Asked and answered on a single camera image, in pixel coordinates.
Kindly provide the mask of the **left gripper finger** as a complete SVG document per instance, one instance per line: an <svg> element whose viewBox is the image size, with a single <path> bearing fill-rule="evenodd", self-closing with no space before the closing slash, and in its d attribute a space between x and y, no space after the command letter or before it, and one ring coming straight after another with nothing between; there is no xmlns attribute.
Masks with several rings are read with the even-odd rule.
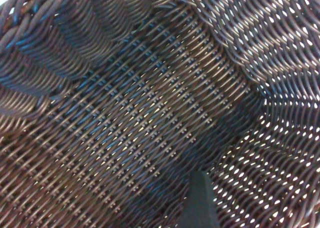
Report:
<svg viewBox="0 0 320 228"><path fill-rule="evenodd" d="M190 174L189 191L180 218L179 228L218 228L217 208L214 204L213 186L204 171Z"/></svg>

